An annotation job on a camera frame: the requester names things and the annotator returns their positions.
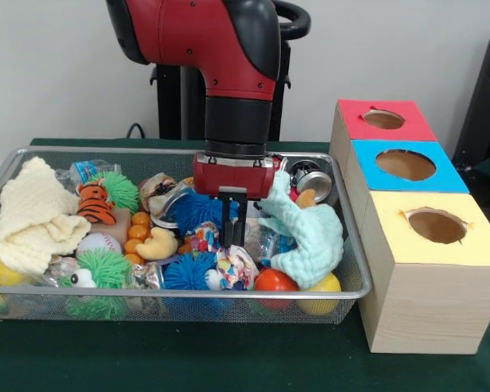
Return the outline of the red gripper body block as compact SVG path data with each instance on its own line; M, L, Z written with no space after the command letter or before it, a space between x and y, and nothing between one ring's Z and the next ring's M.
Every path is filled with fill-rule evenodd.
M210 196L241 192L248 199L263 199L270 193L280 163L272 156L254 160L196 153L193 158L194 188L199 194Z

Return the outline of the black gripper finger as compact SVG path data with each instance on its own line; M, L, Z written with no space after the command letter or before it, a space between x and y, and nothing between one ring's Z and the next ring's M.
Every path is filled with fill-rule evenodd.
M236 193L234 201L238 203L238 219L234 222L233 245L243 245L246 229L247 195Z
M229 247L232 244L233 235L233 223L230 219L230 207L231 207L231 197L228 193L221 193L222 201L222 245L223 247Z

